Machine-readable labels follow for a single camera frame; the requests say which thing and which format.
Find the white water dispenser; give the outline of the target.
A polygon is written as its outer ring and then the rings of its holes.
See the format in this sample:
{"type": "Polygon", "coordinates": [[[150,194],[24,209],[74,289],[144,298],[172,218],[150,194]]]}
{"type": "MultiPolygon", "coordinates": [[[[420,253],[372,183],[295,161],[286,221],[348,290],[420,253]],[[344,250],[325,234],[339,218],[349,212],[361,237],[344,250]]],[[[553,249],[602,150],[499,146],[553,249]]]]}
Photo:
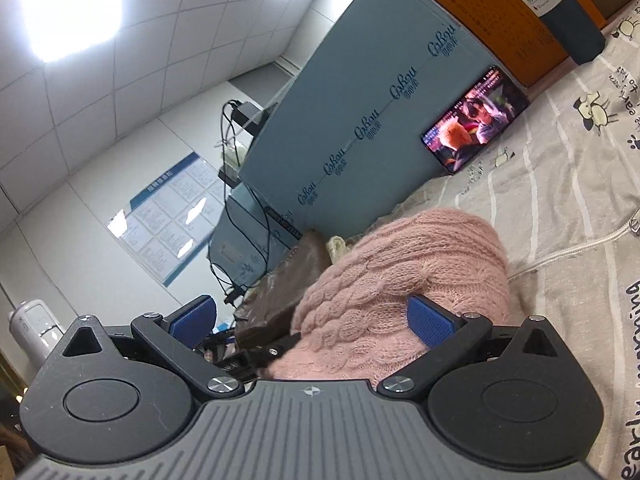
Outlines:
{"type": "Polygon", "coordinates": [[[43,366],[65,328],[41,299],[22,302],[9,314],[9,332],[35,368],[43,366]]]}

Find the blue wall poster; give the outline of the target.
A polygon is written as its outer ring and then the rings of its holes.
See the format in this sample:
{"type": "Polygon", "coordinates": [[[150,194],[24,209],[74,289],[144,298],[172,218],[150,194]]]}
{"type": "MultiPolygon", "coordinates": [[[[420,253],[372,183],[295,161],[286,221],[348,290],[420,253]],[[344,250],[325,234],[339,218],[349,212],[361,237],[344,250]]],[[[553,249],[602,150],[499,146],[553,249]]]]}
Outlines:
{"type": "Polygon", "coordinates": [[[224,182],[198,153],[164,171],[106,227],[167,287],[207,246],[224,211],[224,182]]]}

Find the brown leather jacket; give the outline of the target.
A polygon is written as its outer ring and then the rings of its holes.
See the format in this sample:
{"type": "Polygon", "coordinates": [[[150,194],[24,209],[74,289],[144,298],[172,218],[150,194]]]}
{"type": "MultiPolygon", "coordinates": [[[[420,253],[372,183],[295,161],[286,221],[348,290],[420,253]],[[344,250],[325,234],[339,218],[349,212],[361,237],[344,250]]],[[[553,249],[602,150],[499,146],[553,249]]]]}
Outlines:
{"type": "Polygon", "coordinates": [[[305,232],[235,310],[234,334],[239,348],[265,347],[288,335],[304,293],[330,265],[323,236],[315,230],[305,232]]]}

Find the grey printed bed sheet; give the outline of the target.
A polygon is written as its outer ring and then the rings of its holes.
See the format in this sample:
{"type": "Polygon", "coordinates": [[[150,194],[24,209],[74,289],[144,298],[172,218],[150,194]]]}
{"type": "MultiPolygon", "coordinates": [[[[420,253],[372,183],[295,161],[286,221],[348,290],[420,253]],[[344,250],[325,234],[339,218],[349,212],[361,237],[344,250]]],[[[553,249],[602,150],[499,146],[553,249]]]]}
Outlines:
{"type": "Polygon", "coordinates": [[[591,379],[604,421],[567,479],[639,474],[639,7],[604,51],[561,76],[452,177],[392,211],[454,207],[487,220],[509,259],[514,321],[548,318],[591,379]]]}

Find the pink knitted sweater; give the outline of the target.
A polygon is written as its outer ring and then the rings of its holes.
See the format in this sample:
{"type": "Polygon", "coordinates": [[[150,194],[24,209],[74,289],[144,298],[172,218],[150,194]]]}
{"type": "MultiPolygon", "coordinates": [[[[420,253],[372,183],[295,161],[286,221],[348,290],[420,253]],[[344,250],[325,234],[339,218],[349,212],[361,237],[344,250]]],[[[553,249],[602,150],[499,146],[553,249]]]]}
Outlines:
{"type": "Polygon", "coordinates": [[[502,325],[507,270],[498,233],[474,214],[435,208],[380,226],[306,290],[292,318],[299,342],[264,375],[377,385],[429,349],[408,326],[410,296],[502,325]]]}

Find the blue-grey box behind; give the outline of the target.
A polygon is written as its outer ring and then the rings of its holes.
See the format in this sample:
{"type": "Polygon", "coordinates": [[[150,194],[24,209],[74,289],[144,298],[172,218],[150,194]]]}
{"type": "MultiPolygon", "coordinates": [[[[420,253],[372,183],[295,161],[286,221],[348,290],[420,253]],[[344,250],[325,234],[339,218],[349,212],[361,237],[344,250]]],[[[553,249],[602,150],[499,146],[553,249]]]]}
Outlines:
{"type": "Polygon", "coordinates": [[[272,271],[303,234],[244,183],[224,203],[209,239],[208,260],[233,286],[248,289],[272,271]]]}

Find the dark teal vacuum bottle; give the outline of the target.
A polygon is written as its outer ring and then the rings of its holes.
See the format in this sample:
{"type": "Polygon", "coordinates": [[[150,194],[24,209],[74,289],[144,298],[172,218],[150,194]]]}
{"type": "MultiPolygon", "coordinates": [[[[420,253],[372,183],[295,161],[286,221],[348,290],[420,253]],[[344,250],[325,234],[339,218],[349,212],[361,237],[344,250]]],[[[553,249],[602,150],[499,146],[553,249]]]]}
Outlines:
{"type": "Polygon", "coordinates": [[[578,64],[593,61],[606,41],[577,0],[522,0],[578,64]]]}

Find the orange board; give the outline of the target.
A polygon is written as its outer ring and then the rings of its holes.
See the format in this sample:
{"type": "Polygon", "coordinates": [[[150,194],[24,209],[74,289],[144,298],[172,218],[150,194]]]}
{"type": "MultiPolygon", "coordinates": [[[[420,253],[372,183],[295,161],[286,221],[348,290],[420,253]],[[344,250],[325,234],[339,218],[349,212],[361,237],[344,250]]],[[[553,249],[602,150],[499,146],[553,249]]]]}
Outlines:
{"type": "MultiPolygon", "coordinates": [[[[480,40],[524,87],[571,58],[522,0],[435,0],[480,40]]],[[[605,19],[591,0],[577,0],[600,29],[605,19]]]]}

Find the blue-grey foam board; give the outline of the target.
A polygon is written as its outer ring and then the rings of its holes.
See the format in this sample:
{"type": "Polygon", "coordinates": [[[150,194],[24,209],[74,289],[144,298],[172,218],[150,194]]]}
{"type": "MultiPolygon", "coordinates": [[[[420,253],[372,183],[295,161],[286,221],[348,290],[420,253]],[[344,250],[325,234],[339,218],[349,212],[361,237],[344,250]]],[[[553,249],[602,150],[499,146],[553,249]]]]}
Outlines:
{"type": "Polygon", "coordinates": [[[421,134],[490,66],[502,68],[434,0],[354,0],[279,100],[241,180],[295,229],[358,234],[446,171],[421,134]]]}

